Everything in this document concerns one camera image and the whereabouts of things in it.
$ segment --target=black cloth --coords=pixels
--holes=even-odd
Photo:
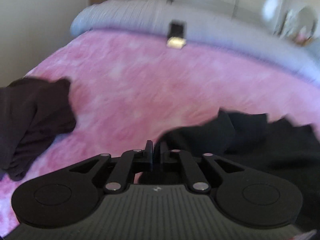
[[[56,135],[72,132],[70,82],[23,78],[0,88],[0,177],[21,180]]]
[[[213,153],[294,183],[304,202],[296,221],[303,230],[320,229],[320,143],[310,125],[294,127],[286,118],[267,123],[266,114],[248,115],[220,110],[204,125],[182,127],[165,133],[161,142],[200,157]],[[143,173],[142,184],[179,183],[175,173]]]

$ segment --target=pink bedspread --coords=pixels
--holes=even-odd
[[[320,135],[320,89],[277,67],[234,52],[188,44],[169,49],[163,37],[91,31],[29,72],[72,81],[73,133],[59,136],[25,179],[0,182],[0,235],[18,222],[10,198],[21,183],[100,153],[143,148],[165,130],[213,118],[219,109],[289,115]]]

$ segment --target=dark purple cloth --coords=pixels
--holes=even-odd
[[[0,177],[21,180],[56,135],[72,132],[70,82],[23,78],[0,88]]]

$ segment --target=pink tie-dye blanket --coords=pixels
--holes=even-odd
[[[188,44],[169,49],[163,37],[119,31],[87,32],[28,75],[72,81],[74,132],[58,136],[23,181],[0,182],[0,235],[18,222],[10,206],[23,182],[100,153],[142,148],[176,126],[213,118],[219,107],[270,120],[288,115],[313,123],[320,135],[320,90],[278,67],[235,52]]]

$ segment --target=metal rivet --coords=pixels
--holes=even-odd
[[[116,190],[121,189],[121,184],[119,184],[117,182],[110,182],[110,183],[106,184],[106,189],[116,191]]]
[[[209,188],[209,185],[208,185],[207,183],[205,183],[205,182],[197,182],[197,183],[193,184],[192,187],[193,187],[194,189],[196,189],[196,190],[201,190],[201,191],[203,191],[203,190],[208,189],[208,188]]]

